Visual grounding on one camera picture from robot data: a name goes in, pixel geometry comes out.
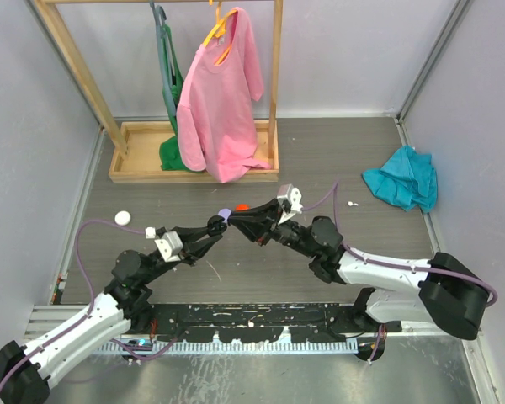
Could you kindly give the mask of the pink t-shirt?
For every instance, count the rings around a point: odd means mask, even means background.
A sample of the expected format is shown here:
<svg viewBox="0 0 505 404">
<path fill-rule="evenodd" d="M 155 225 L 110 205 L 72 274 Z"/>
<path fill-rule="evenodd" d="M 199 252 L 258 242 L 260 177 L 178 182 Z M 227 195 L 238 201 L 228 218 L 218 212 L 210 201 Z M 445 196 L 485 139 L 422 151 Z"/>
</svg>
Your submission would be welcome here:
<svg viewBox="0 0 505 404">
<path fill-rule="evenodd" d="M 226 32 L 201 44 L 184 80 L 177 108 L 178 148 L 185 167 L 229 183 L 271 165 L 254 157 L 258 135 L 253 103 L 263 76 L 248 13 L 226 15 Z"/>
</svg>

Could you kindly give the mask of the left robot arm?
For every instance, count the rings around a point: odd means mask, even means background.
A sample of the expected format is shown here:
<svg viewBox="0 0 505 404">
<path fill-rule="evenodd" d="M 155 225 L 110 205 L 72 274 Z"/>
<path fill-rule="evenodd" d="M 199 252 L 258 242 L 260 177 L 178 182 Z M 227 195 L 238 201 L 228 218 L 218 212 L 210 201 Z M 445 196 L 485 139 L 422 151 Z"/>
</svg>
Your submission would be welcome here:
<svg viewBox="0 0 505 404">
<path fill-rule="evenodd" d="M 0 349 L 0 401 L 43 403 L 70 371 L 102 345 L 128 331 L 146 331 L 152 323 L 148 285 L 181 263 L 195 265 L 225 230 L 224 222 L 170 231 L 146 228 L 146 238 L 156 245 L 153 252 L 122 252 L 109 284 L 100 294 L 92 294 L 77 314 L 24 345 L 12 341 Z"/>
</svg>

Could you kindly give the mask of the orange earbud charging case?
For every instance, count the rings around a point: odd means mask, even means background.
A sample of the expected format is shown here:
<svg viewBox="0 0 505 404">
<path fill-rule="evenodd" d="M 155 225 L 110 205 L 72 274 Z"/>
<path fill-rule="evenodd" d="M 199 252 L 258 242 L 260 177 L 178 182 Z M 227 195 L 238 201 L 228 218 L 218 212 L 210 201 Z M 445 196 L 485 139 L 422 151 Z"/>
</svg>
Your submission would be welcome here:
<svg viewBox="0 0 505 404">
<path fill-rule="evenodd" d="M 244 211 L 244 210 L 249 210 L 249 209 L 250 209 L 250 207 L 248 205 L 246 205 L 246 204 L 239 204 L 235 208 L 236 211 Z"/>
</svg>

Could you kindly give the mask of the yellow hanger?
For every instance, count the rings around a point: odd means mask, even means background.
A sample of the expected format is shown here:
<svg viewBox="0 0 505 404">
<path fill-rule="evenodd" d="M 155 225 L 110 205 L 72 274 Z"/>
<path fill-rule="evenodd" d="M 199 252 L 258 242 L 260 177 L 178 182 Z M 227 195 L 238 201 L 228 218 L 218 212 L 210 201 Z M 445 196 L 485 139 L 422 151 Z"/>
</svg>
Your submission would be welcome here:
<svg viewBox="0 0 505 404">
<path fill-rule="evenodd" d="M 235 14 L 237 11 L 233 8 L 230 11 L 228 11 L 225 15 L 221 14 L 221 8 L 222 8 L 222 1 L 219 1 L 216 5 L 215 9 L 215 25 L 211 29 L 211 31 L 206 35 L 202 46 L 206 48 L 209 43 L 214 39 L 222 40 L 224 39 L 226 35 L 226 21 L 228 20 L 229 17 L 231 17 L 233 14 Z M 229 55 L 231 51 L 231 45 L 228 45 L 219 55 L 219 57 L 216 59 L 215 65 L 219 66 Z"/>
</svg>

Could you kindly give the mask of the purple earbud charging case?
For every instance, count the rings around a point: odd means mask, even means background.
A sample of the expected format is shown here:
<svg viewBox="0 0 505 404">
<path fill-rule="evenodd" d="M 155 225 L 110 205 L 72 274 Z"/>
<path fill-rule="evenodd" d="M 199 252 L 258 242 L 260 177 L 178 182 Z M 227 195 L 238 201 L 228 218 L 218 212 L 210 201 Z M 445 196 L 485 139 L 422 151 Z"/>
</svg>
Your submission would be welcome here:
<svg viewBox="0 0 505 404">
<path fill-rule="evenodd" d="M 223 208 L 218 212 L 218 215 L 224 219 L 224 222 L 227 222 L 229 217 L 231 216 L 231 209 Z"/>
</svg>

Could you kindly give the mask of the wooden clothes rack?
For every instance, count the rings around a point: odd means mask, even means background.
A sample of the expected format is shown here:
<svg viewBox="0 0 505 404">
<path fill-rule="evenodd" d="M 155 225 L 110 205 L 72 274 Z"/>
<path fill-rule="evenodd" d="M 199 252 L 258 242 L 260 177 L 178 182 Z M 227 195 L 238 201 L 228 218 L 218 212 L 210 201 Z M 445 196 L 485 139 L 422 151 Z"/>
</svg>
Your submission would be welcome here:
<svg viewBox="0 0 505 404">
<path fill-rule="evenodd" d="M 114 144 L 114 153 L 109 167 L 109 177 L 113 183 L 213 183 L 215 181 L 208 173 L 161 170 L 158 150 L 160 144 L 169 139 L 173 133 L 170 122 L 145 120 L 118 124 L 60 14 L 57 7 L 60 2 L 34 1 L 33 4 L 96 119 Z M 282 1 L 274 2 L 269 115 L 266 120 L 255 120 L 258 147 L 254 157 L 267 162 L 270 169 L 252 169 L 240 179 L 242 183 L 279 180 L 279 138 L 276 112 L 283 9 Z"/>
</svg>

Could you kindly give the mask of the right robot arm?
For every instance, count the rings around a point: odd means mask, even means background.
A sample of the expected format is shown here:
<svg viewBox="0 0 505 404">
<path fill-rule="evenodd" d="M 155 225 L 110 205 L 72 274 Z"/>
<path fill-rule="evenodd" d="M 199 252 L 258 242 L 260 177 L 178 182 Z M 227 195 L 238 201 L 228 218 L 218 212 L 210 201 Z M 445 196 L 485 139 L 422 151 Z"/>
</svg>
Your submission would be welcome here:
<svg viewBox="0 0 505 404">
<path fill-rule="evenodd" d="M 476 339 L 492 292 L 456 258 L 443 252 L 418 260 L 366 253 L 346 245 L 331 218 L 319 215 L 303 226 L 285 206 L 273 199 L 233 211 L 227 222 L 260 246 L 274 241 L 308 257 L 310 270 L 325 283 L 362 285 L 352 311 L 361 331 L 426 322 L 453 337 Z"/>
</svg>

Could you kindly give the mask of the teal cloth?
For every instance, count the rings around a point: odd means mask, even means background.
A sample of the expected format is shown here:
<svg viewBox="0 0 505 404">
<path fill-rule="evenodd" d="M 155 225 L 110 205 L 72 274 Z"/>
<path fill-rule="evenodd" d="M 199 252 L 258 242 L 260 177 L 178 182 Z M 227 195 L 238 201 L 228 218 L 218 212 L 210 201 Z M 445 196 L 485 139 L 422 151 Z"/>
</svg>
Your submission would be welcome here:
<svg viewBox="0 0 505 404">
<path fill-rule="evenodd" d="M 429 213 L 437 202 L 432 155 L 418 153 L 411 146 L 397 149 L 382 167 L 364 171 L 362 179 L 377 199 L 404 211 L 418 207 Z"/>
</svg>

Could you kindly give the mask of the white earbud charging case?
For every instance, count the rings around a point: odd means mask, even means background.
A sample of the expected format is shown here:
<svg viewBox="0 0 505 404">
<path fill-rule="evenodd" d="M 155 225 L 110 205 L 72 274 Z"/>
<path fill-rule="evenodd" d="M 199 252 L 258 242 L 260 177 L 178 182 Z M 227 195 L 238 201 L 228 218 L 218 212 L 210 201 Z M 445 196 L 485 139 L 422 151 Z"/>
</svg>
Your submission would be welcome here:
<svg viewBox="0 0 505 404">
<path fill-rule="evenodd" d="M 127 210 L 121 210 L 114 216 L 114 223 L 118 226 L 127 226 L 130 224 L 131 214 Z"/>
</svg>

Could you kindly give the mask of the grey-blue hanger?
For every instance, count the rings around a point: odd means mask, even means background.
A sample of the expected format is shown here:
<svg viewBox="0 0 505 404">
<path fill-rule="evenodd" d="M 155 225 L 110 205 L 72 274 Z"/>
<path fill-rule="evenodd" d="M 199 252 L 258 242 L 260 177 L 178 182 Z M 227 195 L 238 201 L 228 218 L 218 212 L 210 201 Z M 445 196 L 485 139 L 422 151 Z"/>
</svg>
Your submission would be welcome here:
<svg viewBox="0 0 505 404">
<path fill-rule="evenodd" d="M 167 115 L 173 127 L 176 127 L 177 113 L 177 74 L 173 59 L 172 38 L 170 27 L 167 25 L 167 16 L 161 5 L 156 5 L 154 1 L 149 2 L 153 18 L 155 20 L 157 56 L 159 69 L 162 77 L 162 97 L 167 109 Z"/>
</svg>

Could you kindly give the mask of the black earbud charging case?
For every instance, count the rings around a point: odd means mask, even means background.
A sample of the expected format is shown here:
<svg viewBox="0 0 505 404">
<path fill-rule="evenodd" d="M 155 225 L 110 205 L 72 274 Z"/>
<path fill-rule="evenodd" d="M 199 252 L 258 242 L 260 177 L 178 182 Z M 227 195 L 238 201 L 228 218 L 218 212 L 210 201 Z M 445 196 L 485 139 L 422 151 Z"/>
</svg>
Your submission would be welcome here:
<svg viewBox="0 0 505 404">
<path fill-rule="evenodd" d="M 207 234 L 210 237 L 222 235 L 227 230 L 226 219 L 220 215 L 213 215 L 207 222 Z"/>
</svg>

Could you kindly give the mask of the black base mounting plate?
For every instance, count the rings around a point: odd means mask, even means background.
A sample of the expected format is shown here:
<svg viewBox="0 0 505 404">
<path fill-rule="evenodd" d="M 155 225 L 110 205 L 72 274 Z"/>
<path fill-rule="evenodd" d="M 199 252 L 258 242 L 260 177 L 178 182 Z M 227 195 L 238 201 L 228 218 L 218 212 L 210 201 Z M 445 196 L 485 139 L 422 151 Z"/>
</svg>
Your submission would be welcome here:
<svg viewBox="0 0 505 404">
<path fill-rule="evenodd" d="M 162 341 L 177 337 L 190 343 L 214 337 L 223 343 L 273 343 L 283 331 L 292 343 L 344 342 L 376 330 L 361 324 L 352 306 L 338 303 L 155 304 L 131 327 Z"/>
</svg>

